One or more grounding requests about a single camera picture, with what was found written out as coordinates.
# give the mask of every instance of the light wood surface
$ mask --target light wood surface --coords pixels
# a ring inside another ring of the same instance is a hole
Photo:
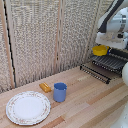
[[[51,92],[43,92],[39,87],[43,82],[51,87]],[[62,103],[53,100],[56,82],[67,84],[66,100]],[[37,125],[19,126],[6,116],[5,108],[9,99],[25,91],[40,92],[51,103],[50,114]],[[123,111],[128,101],[127,95],[128,87],[122,79],[106,85],[77,67],[1,94],[0,128],[109,128]]]

